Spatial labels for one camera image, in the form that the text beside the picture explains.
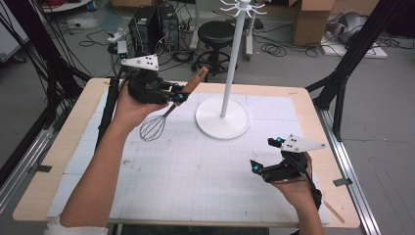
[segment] whisk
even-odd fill
[[[191,80],[187,82],[187,84],[181,90],[185,93],[192,93],[196,87],[201,83],[201,81],[205,78],[208,74],[208,69],[206,67],[202,67],[193,77]],[[150,142],[153,140],[158,139],[162,131],[164,130],[165,120],[167,119],[168,115],[177,107],[180,106],[182,103],[174,102],[167,112],[164,113],[162,116],[153,116],[146,118],[141,127],[140,127],[140,137],[142,140]]]

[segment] person's left hand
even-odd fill
[[[168,106],[157,104],[142,104],[128,94],[128,82],[124,84],[118,96],[113,122],[124,126],[126,130],[132,131],[146,116],[154,111],[161,110]]]

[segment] white stand base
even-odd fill
[[[210,137],[227,140],[235,139],[247,131],[250,115],[242,104],[229,100],[226,117],[221,117],[223,97],[203,101],[196,110],[196,123],[202,132]]]

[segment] computer tower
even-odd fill
[[[156,6],[140,6],[128,24],[135,56],[156,54],[161,40],[159,11]]]
[[[177,15],[174,13],[173,5],[160,5],[159,14],[161,19],[162,36],[164,37],[164,47],[177,51],[179,49],[179,20]]]

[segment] white sleeve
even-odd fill
[[[59,218],[51,220],[47,224],[44,235],[108,235],[108,228],[105,227],[70,227],[61,225]]]

